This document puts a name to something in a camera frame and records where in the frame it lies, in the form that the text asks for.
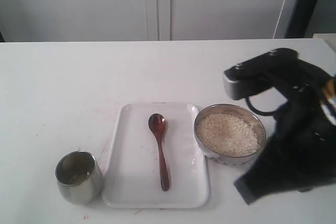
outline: white table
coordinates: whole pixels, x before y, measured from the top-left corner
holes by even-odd
[[[112,209],[63,200],[59,159],[86,150],[102,169],[117,112],[132,102],[234,103],[228,67],[278,47],[336,71],[321,39],[0,44],[0,223],[335,223],[336,186],[265,197],[251,206],[233,186],[244,171],[209,161],[211,196],[192,210]],[[262,110],[284,102],[275,91],[252,99]],[[261,118],[268,135],[272,118]]]

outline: cabinet door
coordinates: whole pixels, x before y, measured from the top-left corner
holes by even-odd
[[[294,4],[295,0],[171,0],[170,38],[273,38],[278,26],[281,37]]]
[[[157,40],[156,0],[0,0],[6,41]]]

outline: bowl of rice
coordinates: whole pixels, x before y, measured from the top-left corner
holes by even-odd
[[[251,112],[232,104],[203,109],[194,122],[194,134],[204,155],[226,165],[242,165],[264,148],[266,131]]]

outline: cable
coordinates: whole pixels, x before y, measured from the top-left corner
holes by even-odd
[[[252,103],[251,103],[249,97],[245,98],[245,101],[246,101],[247,106],[249,107],[249,109],[250,109],[252,112],[254,112],[254,113],[258,114],[258,115],[262,115],[262,116],[271,116],[271,115],[274,115],[274,113],[276,112],[276,110],[274,110],[274,111],[269,111],[269,112],[264,112],[264,111],[257,110],[257,109],[252,105]]]

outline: bowl rim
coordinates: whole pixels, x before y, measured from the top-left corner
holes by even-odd
[[[227,155],[218,153],[218,152],[214,151],[213,149],[211,149],[210,147],[208,147],[208,146],[203,142],[203,140],[199,137],[199,135],[198,135],[198,133],[197,133],[197,126],[198,126],[198,124],[196,125],[196,119],[197,119],[197,117],[198,117],[203,111],[205,111],[205,110],[207,110],[207,109],[210,109],[210,108],[212,108],[212,107],[216,107],[216,106],[223,106],[223,105],[224,105],[224,106],[232,106],[232,107],[236,107],[236,108],[238,108],[238,109],[240,109],[240,110],[243,110],[243,111],[245,111],[245,112],[248,112],[249,114],[251,114],[251,115],[252,115],[252,116],[253,116],[253,117],[260,123],[260,125],[262,126],[262,132],[263,132],[264,136],[263,136],[263,138],[262,138],[262,139],[263,139],[263,145],[262,145],[258,150],[256,150],[255,152],[253,152],[253,153],[251,153],[251,154],[248,154],[248,155],[246,155],[246,156],[238,156],[238,157],[235,157],[235,156],[227,156]],[[247,109],[244,109],[244,108],[242,108],[242,107],[240,107],[240,106],[237,106],[237,105],[234,105],[234,104],[229,104],[229,103],[218,103],[218,104],[213,104],[213,105],[210,105],[210,106],[208,106],[208,107],[202,109],[202,110],[198,113],[198,115],[196,116],[196,118],[195,118],[195,121],[194,121],[194,133],[195,133],[197,139],[198,139],[198,140],[199,140],[205,147],[207,147],[209,150],[211,150],[212,152],[214,152],[214,153],[216,153],[216,154],[218,154],[219,156],[222,156],[222,157],[229,157],[229,158],[245,158],[245,157],[250,157],[250,156],[253,156],[253,155],[259,153],[259,152],[265,147],[265,145],[266,145],[266,130],[265,130],[265,127],[264,127],[263,123],[261,122],[261,120],[260,120],[256,115],[254,115],[251,111],[249,111],[249,110],[247,110]]]

